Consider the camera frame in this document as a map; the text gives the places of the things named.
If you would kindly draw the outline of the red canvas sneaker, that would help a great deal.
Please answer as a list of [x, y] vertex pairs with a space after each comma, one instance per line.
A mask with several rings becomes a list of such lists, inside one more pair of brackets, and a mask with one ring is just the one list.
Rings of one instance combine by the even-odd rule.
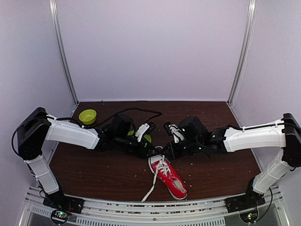
[[172, 165], [170, 166], [170, 169], [172, 172], [171, 176], [167, 178], [163, 176], [163, 174], [159, 173], [157, 179], [164, 183], [164, 185], [169, 190], [171, 196], [175, 200], [184, 200], [188, 195], [187, 188]]

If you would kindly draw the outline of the white shoelace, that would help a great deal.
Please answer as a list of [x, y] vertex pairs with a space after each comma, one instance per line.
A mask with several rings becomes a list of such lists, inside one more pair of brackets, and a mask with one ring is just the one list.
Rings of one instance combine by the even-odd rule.
[[147, 192], [147, 194], [142, 198], [141, 202], [145, 202], [147, 198], [150, 196], [152, 191], [155, 188], [156, 180], [158, 178], [158, 174], [161, 173], [165, 177], [169, 177], [172, 175], [170, 169], [170, 161], [165, 158], [164, 154], [157, 154], [148, 158], [148, 165], [152, 173], [154, 174], [152, 187]]

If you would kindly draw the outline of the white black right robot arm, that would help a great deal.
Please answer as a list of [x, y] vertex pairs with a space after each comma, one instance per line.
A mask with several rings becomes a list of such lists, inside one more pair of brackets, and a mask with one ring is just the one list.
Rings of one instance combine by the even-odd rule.
[[178, 125], [164, 124], [174, 140], [161, 153], [171, 160], [184, 155], [233, 153], [239, 150], [278, 147], [280, 151], [261, 174], [249, 181], [246, 197], [261, 198], [288, 171], [301, 165], [301, 129], [290, 113], [273, 122], [249, 127], [228, 125], [208, 131], [198, 117], [187, 117]]

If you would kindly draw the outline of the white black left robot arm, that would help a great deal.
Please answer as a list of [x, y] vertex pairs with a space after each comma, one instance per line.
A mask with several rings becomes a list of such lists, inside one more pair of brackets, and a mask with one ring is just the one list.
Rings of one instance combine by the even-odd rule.
[[67, 197], [43, 157], [45, 141], [56, 141], [95, 150], [119, 149], [133, 156], [146, 159], [159, 154], [159, 150], [145, 138], [156, 127], [148, 119], [138, 129], [134, 120], [121, 110], [97, 125], [85, 125], [72, 118], [56, 118], [43, 107], [36, 108], [14, 131], [11, 142], [16, 155], [21, 157], [41, 185], [45, 197], [54, 205], [62, 207]]

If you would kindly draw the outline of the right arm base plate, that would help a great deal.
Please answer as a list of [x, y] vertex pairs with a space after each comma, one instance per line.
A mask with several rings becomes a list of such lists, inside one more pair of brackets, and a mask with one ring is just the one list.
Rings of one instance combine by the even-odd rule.
[[263, 196], [248, 196], [246, 194], [226, 198], [224, 201], [228, 213], [256, 209], [258, 206], [266, 203]]

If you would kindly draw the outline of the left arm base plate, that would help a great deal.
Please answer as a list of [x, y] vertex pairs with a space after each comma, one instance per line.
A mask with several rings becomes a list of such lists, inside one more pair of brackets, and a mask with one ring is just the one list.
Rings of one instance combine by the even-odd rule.
[[47, 194], [44, 198], [43, 205], [65, 212], [80, 214], [83, 209], [84, 200], [64, 194]]

